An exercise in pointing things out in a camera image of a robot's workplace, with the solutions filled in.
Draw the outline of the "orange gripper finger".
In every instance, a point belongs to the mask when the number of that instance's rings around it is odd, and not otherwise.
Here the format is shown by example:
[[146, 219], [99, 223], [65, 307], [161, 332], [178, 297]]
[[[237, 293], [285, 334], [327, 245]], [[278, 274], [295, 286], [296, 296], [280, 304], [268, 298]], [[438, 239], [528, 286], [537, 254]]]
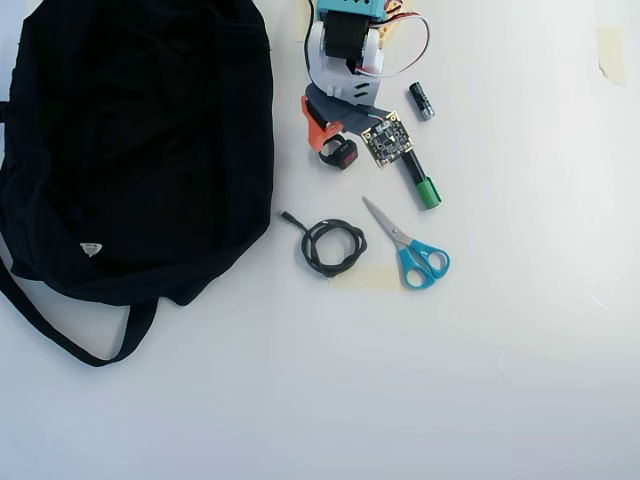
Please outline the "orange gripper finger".
[[336, 121], [329, 121], [306, 95], [301, 97], [302, 112], [308, 122], [308, 143], [313, 151], [319, 153], [327, 140], [340, 134], [344, 126]]

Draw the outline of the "white gripper body with motor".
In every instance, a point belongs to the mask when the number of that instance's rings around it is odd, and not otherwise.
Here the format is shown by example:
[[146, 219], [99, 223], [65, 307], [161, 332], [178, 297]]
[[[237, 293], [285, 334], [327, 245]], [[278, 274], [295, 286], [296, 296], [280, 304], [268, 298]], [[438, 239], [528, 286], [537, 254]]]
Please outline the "white gripper body with motor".
[[376, 101], [384, 64], [370, 18], [327, 10], [311, 23], [304, 53], [311, 82], [327, 96], [355, 106]]

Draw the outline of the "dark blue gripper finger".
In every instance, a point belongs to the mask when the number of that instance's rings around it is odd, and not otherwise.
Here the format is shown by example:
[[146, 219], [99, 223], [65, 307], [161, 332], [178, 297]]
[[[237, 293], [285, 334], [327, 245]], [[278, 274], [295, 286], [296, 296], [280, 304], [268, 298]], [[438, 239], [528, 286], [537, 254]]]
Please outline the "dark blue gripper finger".
[[352, 133], [353, 106], [346, 101], [327, 95], [314, 83], [305, 89], [307, 110], [315, 124], [327, 132], [335, 125], [341, 126], [341, 132]]

